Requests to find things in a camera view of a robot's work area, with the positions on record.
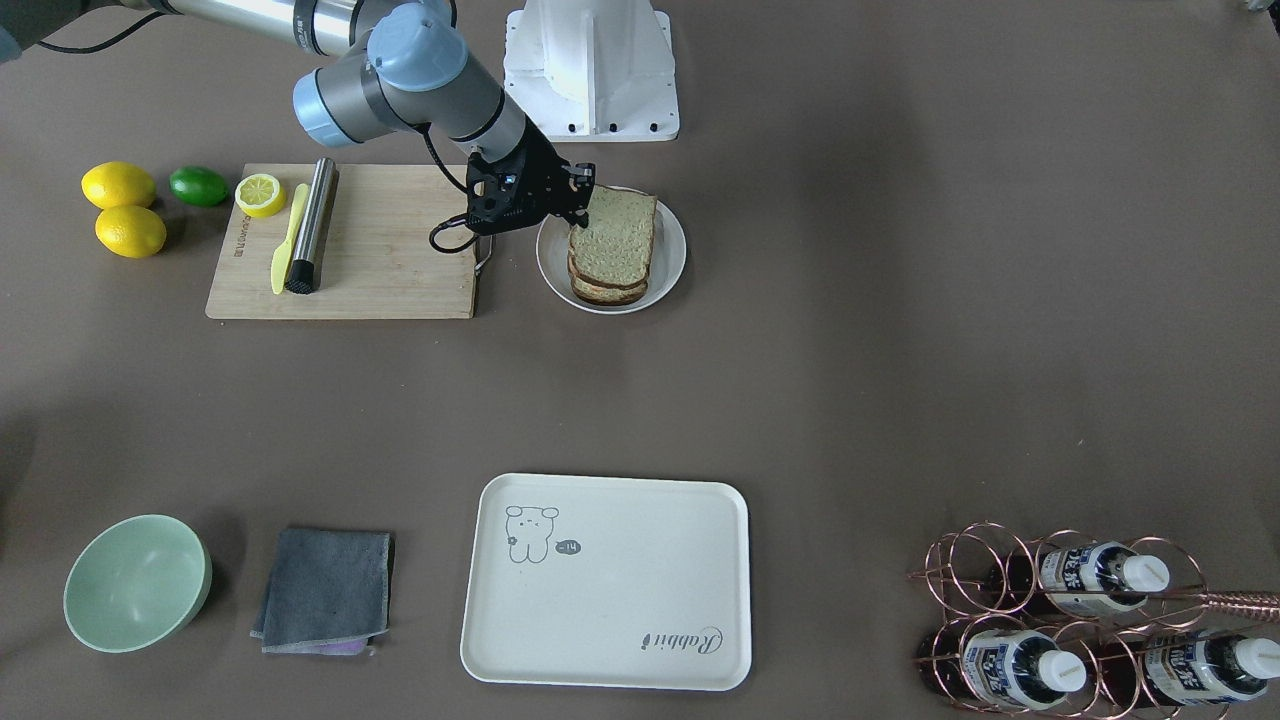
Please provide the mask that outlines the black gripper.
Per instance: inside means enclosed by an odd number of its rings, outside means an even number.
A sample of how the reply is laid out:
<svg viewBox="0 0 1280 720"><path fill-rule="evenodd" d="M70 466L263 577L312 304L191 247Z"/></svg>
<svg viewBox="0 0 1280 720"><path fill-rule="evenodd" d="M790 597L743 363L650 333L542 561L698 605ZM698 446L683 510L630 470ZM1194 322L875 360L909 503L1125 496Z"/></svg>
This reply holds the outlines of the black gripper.
<svg viewBox="0 0 1280 720"><path fill-rule="evenodd" d="M536 126L526 126L515 150L497 161L472 152L467 164L465 225L500 234L558 217L588 228L596 165L568 164Z"/></svg>

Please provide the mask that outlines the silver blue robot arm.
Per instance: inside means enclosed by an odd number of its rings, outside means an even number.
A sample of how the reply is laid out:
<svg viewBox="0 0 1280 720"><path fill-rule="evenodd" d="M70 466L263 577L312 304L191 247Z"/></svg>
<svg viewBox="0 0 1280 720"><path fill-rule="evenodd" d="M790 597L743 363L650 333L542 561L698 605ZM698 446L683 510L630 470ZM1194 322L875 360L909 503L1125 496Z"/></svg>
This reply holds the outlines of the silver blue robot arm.
<svg viewBox="0 0 1280 720"><path fill-rule="evenodd" d="M448 1L134 1L279 38L325 59L293 90L297 122L344 147L397 131L445 133L467 154L465 225L500 234L558 217L589 223L590 163L571 164L454 26Z"/></svg>

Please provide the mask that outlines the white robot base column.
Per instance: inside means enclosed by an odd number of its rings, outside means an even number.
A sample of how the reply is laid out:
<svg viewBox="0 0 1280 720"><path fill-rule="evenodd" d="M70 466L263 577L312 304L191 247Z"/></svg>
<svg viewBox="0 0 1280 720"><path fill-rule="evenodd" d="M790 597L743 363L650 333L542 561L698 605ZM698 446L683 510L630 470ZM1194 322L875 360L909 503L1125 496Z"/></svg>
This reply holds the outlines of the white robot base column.
<svg viewBox="0 0 1280 720"><path fill-rule="evenodd" d="M678 137L671 18L649 1L527 1L506 18L503 69L553 143Z"/></svg>

